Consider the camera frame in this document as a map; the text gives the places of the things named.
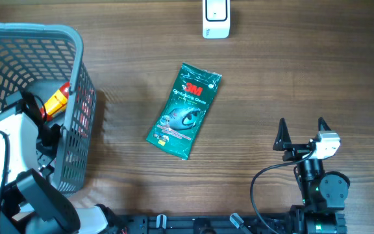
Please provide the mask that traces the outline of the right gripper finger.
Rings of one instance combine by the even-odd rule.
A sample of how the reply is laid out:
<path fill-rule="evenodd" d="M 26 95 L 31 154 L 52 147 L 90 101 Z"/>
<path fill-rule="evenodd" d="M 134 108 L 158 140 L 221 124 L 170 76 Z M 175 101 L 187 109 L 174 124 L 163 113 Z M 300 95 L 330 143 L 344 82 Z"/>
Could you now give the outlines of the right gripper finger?
<path fill-rule="evenodd" d="M 291 141 L 291 138 L 288 132 L 286 120 L 285 118 L 281 118 L 279 120 L 279 128 L 278 128 L 277 136 L 273 144 L 273 150 L 274 151 L 286 151 L 286 150 L 291 150 L 292 148 L 293 148 L 292 141 Z"/>
<path fill-rule="evenodd" d="M 330 131 L 331 128 L 327 125 L 323 117 L 318 118 L 318 131 Z"/>

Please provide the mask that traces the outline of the red sriracha sauce bottle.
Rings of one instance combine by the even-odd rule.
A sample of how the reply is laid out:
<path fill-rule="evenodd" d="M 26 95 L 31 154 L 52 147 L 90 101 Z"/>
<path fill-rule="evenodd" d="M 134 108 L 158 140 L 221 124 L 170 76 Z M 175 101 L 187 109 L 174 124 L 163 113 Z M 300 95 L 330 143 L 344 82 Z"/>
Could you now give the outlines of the red sriracha sauce bottle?
<path fill-rule="evenodd" d="M 59 114 L 63 113 L 68 104 L 69 99 L 69 81 L 64 83 L 40 108 L 42 118 L 45 121 L 51 121 Z"/>

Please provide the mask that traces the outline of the green 3M gloves packet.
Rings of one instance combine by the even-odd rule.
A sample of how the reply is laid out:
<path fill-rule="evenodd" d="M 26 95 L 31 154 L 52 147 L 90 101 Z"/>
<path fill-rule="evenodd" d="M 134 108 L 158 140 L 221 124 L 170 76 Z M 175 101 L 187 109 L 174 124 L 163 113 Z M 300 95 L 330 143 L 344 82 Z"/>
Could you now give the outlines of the green 3M gloves packet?
<path fill-rule="evenodd" d="M 146 141 L 183 160 L 189 159 L 222 75 L 182 64 L 166 105 Z"/>

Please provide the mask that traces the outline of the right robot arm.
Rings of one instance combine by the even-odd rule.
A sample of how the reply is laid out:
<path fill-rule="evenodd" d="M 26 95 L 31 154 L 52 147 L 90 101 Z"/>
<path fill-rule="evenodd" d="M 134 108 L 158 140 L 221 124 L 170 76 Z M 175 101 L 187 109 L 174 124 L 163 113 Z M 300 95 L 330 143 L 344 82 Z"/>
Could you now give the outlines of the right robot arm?
<path fill-rule="evenodd" d="M 342 211 L 350 180 L 323 167 L 323 161 L 335 156 L 340 145 L 340 136 L 323 118 L 318 119 L 318 133 L 306 144 L 292 143 L 285 119 L 279 120 L 273 150 L 284 152 L 284 162 L 296 164 L 293 172 L 303 199 L 302 205 L 293 205 L 286 213 L 285 233 L 347 233 Z"/>

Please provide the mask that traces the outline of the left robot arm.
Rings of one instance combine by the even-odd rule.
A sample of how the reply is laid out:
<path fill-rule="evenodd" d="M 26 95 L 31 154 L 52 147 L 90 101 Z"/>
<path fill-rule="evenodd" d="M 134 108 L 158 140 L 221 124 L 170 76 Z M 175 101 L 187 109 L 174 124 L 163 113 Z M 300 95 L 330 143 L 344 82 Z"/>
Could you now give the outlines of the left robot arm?
<path fill-rule="evenodd" d="M 117 233 L 103 205 L 76 209 L 38 171 L 36 141 L 60 132 L 44 124 L 38 97 L 16 92 L 0 110 L 0 233 Z"/>

